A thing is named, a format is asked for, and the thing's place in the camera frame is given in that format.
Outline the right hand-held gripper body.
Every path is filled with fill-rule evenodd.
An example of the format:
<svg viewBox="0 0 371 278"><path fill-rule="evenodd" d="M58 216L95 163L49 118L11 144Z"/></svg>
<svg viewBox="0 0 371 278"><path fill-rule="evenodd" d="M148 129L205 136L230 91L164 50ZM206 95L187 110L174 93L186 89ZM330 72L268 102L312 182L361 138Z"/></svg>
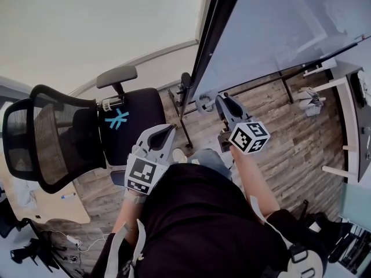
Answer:
<svg viewBox="0 0 371 278"><path fill-rule="evenodd" d="M260 152L269 139L270 134L262 122L237 123L233 130L222 131L218 136L222 153L233 145L244 155Z"/></svg>

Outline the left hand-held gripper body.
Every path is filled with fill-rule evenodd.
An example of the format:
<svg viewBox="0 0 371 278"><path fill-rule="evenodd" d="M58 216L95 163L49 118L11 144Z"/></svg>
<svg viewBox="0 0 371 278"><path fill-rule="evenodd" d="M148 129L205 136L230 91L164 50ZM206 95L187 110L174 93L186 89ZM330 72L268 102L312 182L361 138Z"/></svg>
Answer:
<svg viewBox="0 0 371 278"><path fill-rule="evenodd" d="M169 166L168 160L149 155L135 145L127 160L125 187L148 196Z"/></svg>

